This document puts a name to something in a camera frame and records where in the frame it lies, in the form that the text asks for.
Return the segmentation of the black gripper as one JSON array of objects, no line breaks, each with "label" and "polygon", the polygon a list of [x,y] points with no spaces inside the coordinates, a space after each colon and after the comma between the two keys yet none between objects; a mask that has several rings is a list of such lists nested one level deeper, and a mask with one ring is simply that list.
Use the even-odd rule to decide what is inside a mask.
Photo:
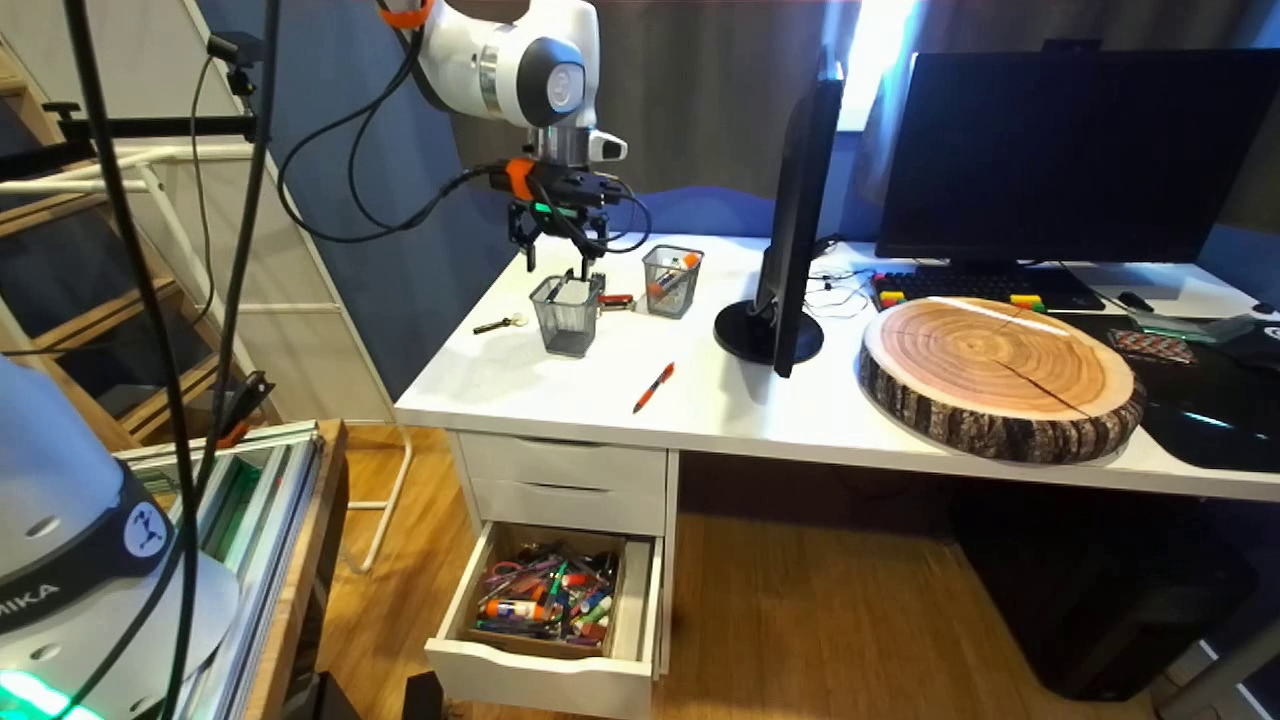
[{"label": "black gripper", "polygon": [[622,190],[609,172],[517,157],[507,165],[507,198],[507,234],[527,274],[537,274],[537,237],[567,237],[578,251],[578,277],[592,277],[592,264],[609,251],[605,209],[615,203]]}]

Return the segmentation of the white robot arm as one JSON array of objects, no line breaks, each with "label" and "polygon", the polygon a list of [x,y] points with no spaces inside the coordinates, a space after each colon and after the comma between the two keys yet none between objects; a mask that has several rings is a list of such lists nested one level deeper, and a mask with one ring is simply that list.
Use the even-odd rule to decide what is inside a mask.
[{"label": "white robot arm", "polygon": [[628,139],[598,129],[598,18],[592,0],[527,0],[517,21],[478,21],[451,0],[375,0],[379,21],[410,46],[426,97],[473,119],[527,137],[518,157],[493,161],[507,198],[507,237],[537,259],[558,237],[592,267],[609,251],[605,209],[622,198],[610,165]]}]

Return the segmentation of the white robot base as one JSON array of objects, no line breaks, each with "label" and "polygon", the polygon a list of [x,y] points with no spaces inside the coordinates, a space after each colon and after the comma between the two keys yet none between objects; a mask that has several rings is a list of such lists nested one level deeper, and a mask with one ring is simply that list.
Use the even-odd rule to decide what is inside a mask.
[{"label": "white robot base", "polygon": [[0,720],[144,720],[239,614],[239,580],[197,557],[69,396],[0,360]]}]

